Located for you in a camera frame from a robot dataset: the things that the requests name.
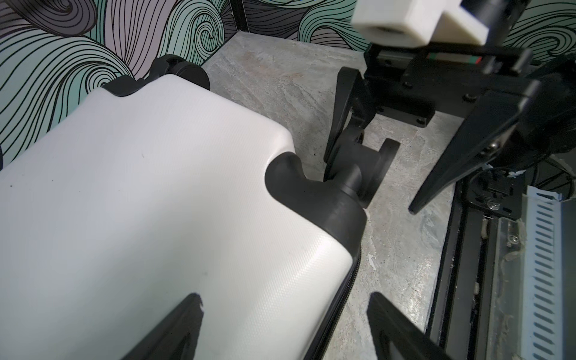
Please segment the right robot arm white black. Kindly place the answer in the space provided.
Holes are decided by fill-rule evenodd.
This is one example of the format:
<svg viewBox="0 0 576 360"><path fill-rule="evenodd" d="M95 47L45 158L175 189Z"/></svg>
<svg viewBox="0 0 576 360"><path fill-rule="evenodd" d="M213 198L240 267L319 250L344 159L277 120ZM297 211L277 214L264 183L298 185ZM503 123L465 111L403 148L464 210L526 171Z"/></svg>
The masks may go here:
<svg viewBox="0 0 576 360"><path fill-rule="evenodd" d="M352 26L370 45L366 71L337 75L325 180L367 207L395 156L363 145L376 115L423 128L436 113L462 123L409 205L413 214L456 182L465 202L516 220L526 170L575 147L575 56L532 67L503 42L526 1L358 1Z"/></svg>

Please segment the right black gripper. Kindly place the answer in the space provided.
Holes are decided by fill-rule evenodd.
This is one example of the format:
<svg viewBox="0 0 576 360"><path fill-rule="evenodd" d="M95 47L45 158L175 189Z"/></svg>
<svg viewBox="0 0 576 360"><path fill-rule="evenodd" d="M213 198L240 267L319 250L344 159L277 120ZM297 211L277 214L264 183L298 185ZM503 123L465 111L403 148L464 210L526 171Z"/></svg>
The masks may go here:
<svg viewBox="0 0 576 360"><path fill-rule="evenodd" d="M424 128L435 113L465 118L409 205L417 214L445 188L490 162L534 98L529 49L431 43L398 48L372 43L359 70L337 74L334 111L323 160L346 125L365 129L376 112Z"/></svg>

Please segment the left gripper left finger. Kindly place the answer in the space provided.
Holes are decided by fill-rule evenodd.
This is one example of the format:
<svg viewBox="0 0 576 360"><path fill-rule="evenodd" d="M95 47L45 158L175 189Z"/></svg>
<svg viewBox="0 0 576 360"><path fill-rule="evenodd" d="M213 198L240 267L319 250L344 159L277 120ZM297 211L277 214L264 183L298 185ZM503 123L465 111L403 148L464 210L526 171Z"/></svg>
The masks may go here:
<svg viewBox="0 0 576 360"><path fill-rule="evenodd" d="M123 359L193 359L203 316L200 295L189 294Z"/></svg>

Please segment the white hard-shell suitcase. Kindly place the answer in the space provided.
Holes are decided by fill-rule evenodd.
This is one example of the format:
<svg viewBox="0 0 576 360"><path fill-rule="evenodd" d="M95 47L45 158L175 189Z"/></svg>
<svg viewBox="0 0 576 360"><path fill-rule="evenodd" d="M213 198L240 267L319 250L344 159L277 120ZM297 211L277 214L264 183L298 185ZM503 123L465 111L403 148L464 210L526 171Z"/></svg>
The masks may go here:
<svg viewBox="0 0 576 360"><path fill-rule="evenodd" d="M1 357L123 359L197 293L193 359L321 359L367 207L201 67L156 59L1 144Z"/></svg>

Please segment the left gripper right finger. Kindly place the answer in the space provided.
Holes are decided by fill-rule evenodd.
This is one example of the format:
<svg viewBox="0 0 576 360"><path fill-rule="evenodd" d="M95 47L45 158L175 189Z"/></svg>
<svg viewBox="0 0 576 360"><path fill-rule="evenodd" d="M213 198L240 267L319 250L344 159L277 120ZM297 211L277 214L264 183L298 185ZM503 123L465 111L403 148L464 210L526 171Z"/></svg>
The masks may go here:
<svg viewBox="0 0 576 360"><path fill-rule="evenodd" d="M367 319L378 359L450 359L380 292L370 294Z"/></svg>

